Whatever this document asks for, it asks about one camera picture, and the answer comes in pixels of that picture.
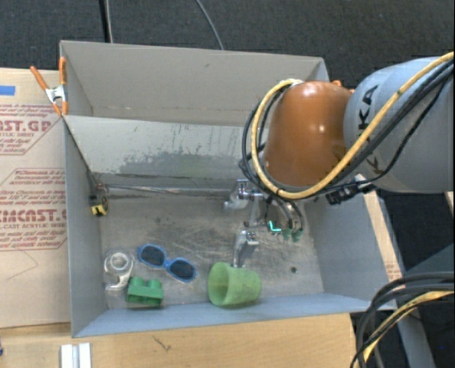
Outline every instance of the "black cable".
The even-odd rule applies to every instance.
[[[207,22],[209,23],[209,26],[211,27],[212,32],[214,32],[214,36],[218,40],[219,43],[219,48],[223,51],[224,50],[224,45],[222,44],[221,38],[219,37],[219,34],[217,30],[215,29],[214,24],[212,23],[211,18],[209,17],[207,11],[205,11],[204,6],[202,5],[200,0],[195,0],[197,2],[198,7],[201,9],[202,14],[204,14],[205,18],[207,19]]]
[[[358,326],[355,332],[357,349],[360,350],[362,348],[362,345],[364,344],[363,338],[368,323],[374,320],[375,313],[382,305],[392,300],[397,300],[398,302],[403,297],[416,297],[417,295],[423,294],[427,291],[453,290],[453,277],[453,271],[405,275],[384,285],[372,298],[369,308],[358,321]],[[395,289],[401,286],[406,287],[402,289]],[[364,364],[364,362],[362,357],[359,358],[359,362],[361,367],[363,367],[364,365],[362,364]]]
[[[400,278],[397,278],[383,287],[379,289],[374,297],[372,298],[371,304],[375,303],[377,299],[380,298],[383,294],[388,293],[390,290],[404,285],[409,284],[412,282],[417,281],[446,281],[446,282],[453,282],[454,281],[454,272],[453,271],[434,271],[430,273],[420,273],[420,274],[411,274],[411,275],[404,275]]]
[[[372,141],[366,146],[366,148],[354,159],[354,161],[347,166],[342,171],[342,174],[340,176],[337,176],[335,178],[335,182],[332,184],[330,183],[330,186],[325,187],[324,189],[321,189],[318,192],[315,192],[312,195],[308,195],[304,198],[301,199],[309,199],[315,196],[320,196],[320,195],[325,195],[327,193],[339,191],[340,189],[346,189],[346,188],[355,188],[357,187],[358,189],[361,189],[360,187],[363,185],[368,185],[370,186],[372,182],[377,181],[380,177],[384,176],[387,174],[390,170],[391,167],[394,166],[396,161],[398,160],[399,156],[401,155],[403,148],[405,144],[408,142],[410,139],[412,133],[417,129],[418,125],[420,122],[423,120],[425,113],[422,113],[421,118],[416,122],[414,127],[412,127],[411,131],[408,132],[408,135],[404,138],[404,140],[401,142],[401,145],[398,147],[397,152],[394,154],[393,159],[388,165],[388,167],[385,169],[385,174],[381,174],[380,176],[375,177],[372,180],[362,180],[359,182],[353,181],[353,182],[347,182],[344,184],[340,185],[335,185],[338,181],[342,181],[345,177],[347,177],[350,173],[352,173],[362,162],[364,162],[367,157],[374,151],[374,149],[381,144],[381,142],[388,136],[388,134],[403,120],[405,116],[408,115],[408,113],[415,108],[418,103],[420,103],[431,91],[433,91],[437,86],[441,85],[441,89],[436,94],[436,97],[434,98],[434,101],[429,104],[428,108],[426,111],[428,111],[437,101],[438,95],[441,93],[441,90],[444,87],[444,84],[449,80],[450,76],[453,73],[453,59],[450,61],[447,61],[446,63],[442,64],[439,66],[437,69],[432,71],[432,74],[430,74],[428,77],[425,78],[425,80],[420,84],[418,89],[416,89],[411,97],[409,97],[404,104],[401,106],[400,110],[389,120],[388,124],[384,126],[380,132],[372,139]],[[248,126],[250,126],[251,121],[254,118],[254,114],[256,113],[256,109],[252,111],[252,114],[250,115],[250,119],[247,121],[247,125],[245,125],[245,128],[247,129]],[[267,118],[267,111],[265,110],[265,114],[263,117],[263,122]],[[246,146],[246,137],[244,137],[243,140],[243,146]],[[246,156],[246,151],[244,152],[244,165],[245,165],[245,171],[247,171],[251,178],[250,180],[254,183],[257,184],[257,186],[262,189],[263,191],[267,192],[266,187],[264,187],[263,183],[260,181],[258,176],[255,176],[254,172],[249,168],[248,165],[248,158]]]
[[[379,144],[389,135],[389,133],[422,101],[431,91],[444,81],[450,78],[450,72],[446,72],[450,67],[453,68],[453,59],[439,66],[433,73],[428,76],[424,82],[413,92],[412,97],[408,98],[401,109],[389,120],[377,135],[368,143],[362,152],[340,173],[332,184],[342,181],[350,175],[355,169],[365,161],[365,159],[377,148]]]
[[[364,361],[363,353],[364,353],[365,349],[367,349],[367,347],[369,347],[376,340],[378,340],[381,337],[383,337],[398,321],[400,321],[403,317],[407,316],[408,313],[410,313],[411,311],[416,310],[420,306],[423,306],[425,304],[433,304],[433,303],[437,303],[437,301],[423,301],[423,302],[420,302],[420,303],[416,303],[415,305],[413,305],[411,307],[405,308],[396,317],[392,318],[388,323],[386,323],[385,326],[383,326],[383,328],[381,328],[377,332],[374,332],[372,334],[372,336],[368,340],[366,340],[365,343],[360,348],[358,348],[357,353],[354,355],[354,357],[352,359],[352,362],[350,363],[350,367],[353,368],[353,365],[358,360],[360,368],[366,368],[367,364]]]
[[[452,74],[453,70],[451,72],[448,72],[446,75],[443,77],[439,78],[436,82],[433,82],[430,87],[426,87],[423,91],[420,91],[418,94],[415,94],[415,97],[411,99],[409,105],[406,107],[403,107],[399,113],[394,115],[393,119],[391,119],[390,123],[388,124],[387,127],[385,127],[365,148],[365,150],[360,153],[360,155],[355,158],[355,161],[352,162],[353,167],[351,169],[347,169],[344,171],[344,176],[340,176],[340,180],[344,179],[346,176],[348,176],[351,172],[353,172],[362,162],[365,161],[365,159],[368,157],[368,155],[375,150],[375,148],[381,144],[382,140],[385,139],[385,137],[398,125],[398,123],[411,111],[413,107],[415,107],[418,102],[420,102],[426,95],[428,95],[436,86],[440,85],[439,91],[436,93],[434,99],[429,103],[427,108],[422,112],[422,114],[419,116],[419,118],[415,121],[414,125],[412,128],[408,131],[407,135],[404,137],[404,139],[401,141],[400,146],[398,147],[398,150],[396,153],[394,153],[393,158],[389,165],[386,167],[386,169],[383,171],[382,174],[379,176],[376,176],[373,179],[365,179],[361,181],[353,181],[353,182],[348,182],[345,184],[340,184],[337,186],[330,186],[327,188],[324,188],[315,194],[308,195],[307,197],[303,199],[308,199],[313,196],[320,196],[320,195],[325,195],[334,191],[339,191],[340,189],[345,189],[345,188],[352,188],[352,187],[360,187],[363,185],[368,185],[372,184],[373,182],[379,180],[380,178],[384,177],[386,174],[389,173],[389,171],[392,169],[392,167],[395,165],[395,163],[398,161],[399,156],[401,155],[404,147],[406,146],[408,140],[411,138],[413,133],[416,131],[420,123],[423,121],[427,113],[430,111],[432,106],[435,105],[435,103],[438,100],[438,97],[441,95],[441,91],[443,90],[445,84],[447,83],[448,79],[450,78],[450,75]]]
[[[106,14],[106,6],[104,0],[98,0],[98,5],[100,7],[100,17],[102,21],[102,28],[103,28],[103,36],[105,38],[106,43],[110,43],[111,35],[110,35],[110,27],[108,23],[108,17]]]

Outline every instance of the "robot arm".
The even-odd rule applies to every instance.
[[[249,126],[251,153],[244,154],[242,169],[263,191],[285,200],[370,185],[453,191],[453,52],[387,67],[354,91],[285,80],[255,108],[245,130]]]

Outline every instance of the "cardboard box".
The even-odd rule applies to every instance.
[[[62,41],[69,115],[63,119],[74,337],[363,311],[388,282],[368,202],[302,204],[299,242],[264,226],[245,267],[262,280],[256,304],[208,300],[207,276],[231,261],[250,206],[226,212],[250,111],[289,77],[328,80],[324,61],[247,52]],[[90,195],[108,186],[110,209],[96,217]],[[198,270],[183,284],[136,261],[134,274],[159,279],[161,308],[139,309],[105,292],[110,249],[134,255],[145,243]]]

